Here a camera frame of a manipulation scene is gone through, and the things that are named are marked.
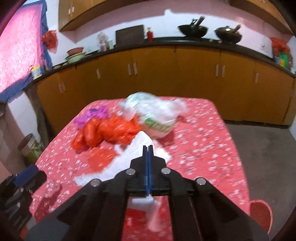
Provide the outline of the orange bag with bottles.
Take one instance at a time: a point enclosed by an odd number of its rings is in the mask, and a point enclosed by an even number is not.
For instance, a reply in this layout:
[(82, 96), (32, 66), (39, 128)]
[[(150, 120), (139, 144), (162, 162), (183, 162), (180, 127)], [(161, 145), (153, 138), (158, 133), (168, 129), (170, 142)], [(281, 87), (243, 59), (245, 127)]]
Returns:
[(281, 39), (271, 37), (273, 60), (285, 69), (291, 70), (293, 58), (290, 47)]

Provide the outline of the wooden upper cabinets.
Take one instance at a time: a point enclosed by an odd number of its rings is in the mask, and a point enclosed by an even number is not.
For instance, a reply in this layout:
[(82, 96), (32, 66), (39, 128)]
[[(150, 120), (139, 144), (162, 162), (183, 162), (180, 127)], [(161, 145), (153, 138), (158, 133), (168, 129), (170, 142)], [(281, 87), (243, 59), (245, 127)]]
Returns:
[[(140, 1), (59, 1), (59, 31), (73, 31), (105, 13), (137, 3)], [(292, 33), (271, 1), (229, 1), (229, 4), (259, 17), (283, 34)]]

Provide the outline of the dark cutting board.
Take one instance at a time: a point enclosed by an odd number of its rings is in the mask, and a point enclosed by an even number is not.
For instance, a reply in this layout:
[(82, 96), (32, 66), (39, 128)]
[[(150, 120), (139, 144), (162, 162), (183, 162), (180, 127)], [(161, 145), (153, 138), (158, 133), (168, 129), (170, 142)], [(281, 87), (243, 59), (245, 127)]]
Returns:
[(116, 47), (141, 44), (144, 42), (144, 25), (132, 26), (115, 31)]

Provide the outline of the red bottle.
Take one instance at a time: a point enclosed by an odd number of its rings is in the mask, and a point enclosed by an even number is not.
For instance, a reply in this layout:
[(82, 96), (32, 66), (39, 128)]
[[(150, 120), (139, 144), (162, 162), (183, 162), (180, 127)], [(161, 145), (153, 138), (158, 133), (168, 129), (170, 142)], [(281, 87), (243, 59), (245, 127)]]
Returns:
[(151, 27), (147, 27), (147, 41), (152, 42), (154, 39)]

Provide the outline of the small colourful carton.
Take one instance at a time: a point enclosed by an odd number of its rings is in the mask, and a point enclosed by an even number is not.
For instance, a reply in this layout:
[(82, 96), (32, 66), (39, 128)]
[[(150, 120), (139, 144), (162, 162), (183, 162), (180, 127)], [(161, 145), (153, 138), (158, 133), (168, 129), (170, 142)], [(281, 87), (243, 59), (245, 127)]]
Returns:
[(43, 74), (43, 73), (42, 73), (42, 68), (41, 68), (41, 66), (40, 66), (39, 64), (37, 64), (37, 65), (35, 65), (35, 66), (33, 66), (33, 67), (31, 68), (31, 75), (32, 75), (32, 79), (33, 79), (33, 80), (35, 80), (35, 79), (41, 77), (42, 74)]

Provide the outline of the red floral tablecloth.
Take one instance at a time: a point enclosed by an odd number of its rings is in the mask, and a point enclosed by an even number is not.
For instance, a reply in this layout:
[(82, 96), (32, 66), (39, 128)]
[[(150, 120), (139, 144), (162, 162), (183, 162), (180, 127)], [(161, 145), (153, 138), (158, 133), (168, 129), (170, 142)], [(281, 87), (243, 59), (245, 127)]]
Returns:
[[(154, 142), (167, 153), (168, 167), (189, 179), (204, 177), (245, 213), (250, 212), (249, 190), (242, 163), (229, 130), (213, 102), (200, 98), (184, 98), (186, 112), (173, 131)], [(89, 151), (75, 152), (71, 142), (77, 133), (72, 120), (41, 154), (36, 165), (47, 175), (47, 181), (34, 193), (30, 212), (41, 221), (80, 186), (76, 178), (92, 172)], [(127, 210), (124, 240), (171, 240), (171, 219), (166, 197), (157, 198), (156, 232), (148, 228), (142, 207)]]

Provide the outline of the orange plastic bag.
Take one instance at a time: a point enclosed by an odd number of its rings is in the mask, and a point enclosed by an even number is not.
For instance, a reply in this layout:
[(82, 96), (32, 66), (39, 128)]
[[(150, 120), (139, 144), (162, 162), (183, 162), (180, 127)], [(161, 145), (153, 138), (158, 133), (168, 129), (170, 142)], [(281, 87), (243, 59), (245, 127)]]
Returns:
[(89, 149), (88, 164), (94, 172), (101, 172), (117, 156), (115, 150), (100, 148), (102, 142), (129, 145), (141, 131), (137, 115), (131, 120), (113, 114), (110, 118), (91, 118), (71, 142), (76, 152)]

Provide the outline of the purple plastic bag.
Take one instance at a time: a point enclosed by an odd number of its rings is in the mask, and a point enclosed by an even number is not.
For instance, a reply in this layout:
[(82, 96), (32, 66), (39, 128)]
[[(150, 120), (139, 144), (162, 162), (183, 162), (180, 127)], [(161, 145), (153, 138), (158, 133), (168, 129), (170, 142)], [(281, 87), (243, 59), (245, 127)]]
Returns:
[(91, 108), (86, 111), (81, 117), (77, 117), (74, 119), (74, 123), (77, 126), (78, 130), (83, 129), (84, 125), (91, 119), (91, 118), (109, 118), (108, 108), (106, 105), (100, 105), (99, 108)]

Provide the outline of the bucket on floor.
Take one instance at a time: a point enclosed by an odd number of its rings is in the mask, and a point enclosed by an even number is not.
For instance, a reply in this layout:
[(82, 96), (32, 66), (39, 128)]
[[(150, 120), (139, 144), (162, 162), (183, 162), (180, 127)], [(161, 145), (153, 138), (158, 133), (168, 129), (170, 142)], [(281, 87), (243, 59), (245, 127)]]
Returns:
[(27, 167), (36, 163), (41, 156), (43, 149), (42, 144), (37, 142), (32, 133), (25, 136), (18, 145), (18, 150), (21, 152), (24, 163)]

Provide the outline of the green basin with red bowl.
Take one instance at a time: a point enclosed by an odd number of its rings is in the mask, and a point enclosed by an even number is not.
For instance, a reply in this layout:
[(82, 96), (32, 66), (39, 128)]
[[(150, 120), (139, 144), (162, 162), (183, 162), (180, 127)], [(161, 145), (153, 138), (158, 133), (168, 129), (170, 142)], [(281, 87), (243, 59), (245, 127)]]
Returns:
[(86, 53), (83, 51), (84, 47), (77, 47), (67, 51), (68, 56), (65, 58), (68, 64), (75, 63), (86, 56)]

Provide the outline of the hanging red plastic bag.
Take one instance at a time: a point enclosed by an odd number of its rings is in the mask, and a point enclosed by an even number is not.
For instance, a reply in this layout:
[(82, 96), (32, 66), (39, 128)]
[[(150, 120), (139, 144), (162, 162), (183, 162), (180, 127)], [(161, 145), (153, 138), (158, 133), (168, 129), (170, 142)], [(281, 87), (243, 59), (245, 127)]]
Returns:
[(42, 36), (42, 41), (46, 45), (48, 50), (55, 50), (58, 46), (57, 32), (55, 30), (49, 30)]

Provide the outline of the white green printed bag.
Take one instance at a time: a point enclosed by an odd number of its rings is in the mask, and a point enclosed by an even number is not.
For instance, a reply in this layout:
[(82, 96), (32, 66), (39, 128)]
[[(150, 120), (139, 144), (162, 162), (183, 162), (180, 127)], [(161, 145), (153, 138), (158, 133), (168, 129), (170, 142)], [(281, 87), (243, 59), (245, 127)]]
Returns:
[(178, 116), (187, 112), (181, 99), (164, 100), (153, 94), (137, 92), (119, 103), (123, 117), (130, 121), (134, 117), (142, 130), (151, 138), (163, 138), (175, 127)]

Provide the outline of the wooden lower cabinets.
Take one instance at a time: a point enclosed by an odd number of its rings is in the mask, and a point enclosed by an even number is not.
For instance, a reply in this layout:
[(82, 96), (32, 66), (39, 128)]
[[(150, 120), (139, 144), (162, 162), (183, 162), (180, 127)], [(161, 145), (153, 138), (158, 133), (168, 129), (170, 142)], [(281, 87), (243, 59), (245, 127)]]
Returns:
[(93, 53), (45, 73), (25, 92), (53, 133), (91, 102), (135, 92), (208, 99), (226, 121), (290, 126), (295, 119), (295, 75), (221, 41), (160, 38)]

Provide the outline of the wooden cabinets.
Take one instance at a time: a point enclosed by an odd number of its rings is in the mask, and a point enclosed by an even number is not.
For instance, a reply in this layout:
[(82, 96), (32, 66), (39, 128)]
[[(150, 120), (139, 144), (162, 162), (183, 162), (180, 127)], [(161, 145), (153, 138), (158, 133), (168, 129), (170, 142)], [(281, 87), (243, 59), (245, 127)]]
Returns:
[[(59, 1), (59, 31), (73, 31), (105, 13), (137, 3), (140, 1)], [(292, 33), (271, 1), (229, 1), (229, 4), (259, 17), (283, 34)]]
[(160, 38), (93, 53), (45, 73), (25, 92), (53, 133), (91, 102), (135, 92), (208, 99), (226, 121), (290, 126), (295, 119), (295, 75), (221, 41)]

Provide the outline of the pink window curtain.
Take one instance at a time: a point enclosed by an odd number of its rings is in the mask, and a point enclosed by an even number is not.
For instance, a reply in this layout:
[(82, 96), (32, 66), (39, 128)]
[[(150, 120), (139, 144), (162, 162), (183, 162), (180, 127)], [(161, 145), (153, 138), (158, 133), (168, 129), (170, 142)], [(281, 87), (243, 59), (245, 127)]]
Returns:
[(1, 103), (18, 96), (32, 81), (37, 66), (44, 73), (53, 64), (42, 36), (49, 28), (45, 1), (21, 6), (1, 34)]

